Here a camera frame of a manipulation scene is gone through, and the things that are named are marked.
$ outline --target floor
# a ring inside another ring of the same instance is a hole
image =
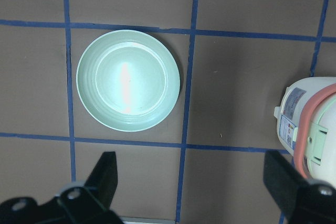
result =
[[[262,181],[280,150],[273,110],[309,76],[336,76],[336,0],[0,0],[0,201],[41,204],[116,151],[111,208],[176,223],[283,223]],[[76,69],[112,30],[152,35],[177,62],[170,115],[142,132],[85,110]]]

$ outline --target green latch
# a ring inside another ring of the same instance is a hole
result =
[[[327,137],[328,129],[322,127],[319,124],[310,122],[310,129],[308,132],[306,157],[308,160],[309,169],[311,168],[311,162],[320,165],[322,159],[322,152],[324,142]]]

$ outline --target metal bolt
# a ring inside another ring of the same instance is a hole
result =
[[[15,203],[12,206],[12,211],[19,211],[21,209],[24,209],[27,205],[27,201],[25,199],[20,199],[19,202]]]
[[[319,186],[319,191],[322,195],[331,196],[332,190],[327,186]]]
[[[68,193],[68,199],[76,199],[80,196],[80,190],[78,188]]]

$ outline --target light green plate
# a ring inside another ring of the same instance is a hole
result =
[[[157,39],[118,30],[84,51],[76,83],[81,102],[98,122],[133,132],[168,116],[179,96],[180,75],[173,56]]]

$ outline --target white label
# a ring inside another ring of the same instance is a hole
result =
[[[279,135],[293,150],[296,143],[295,129],[296,126],[293,122],[284,115],[281,115]]]
[[[283,114],[290,120],[293,119],[295,107],[305,93],[306,90],[294,88],[292,92],[289,94],[285,103]]]

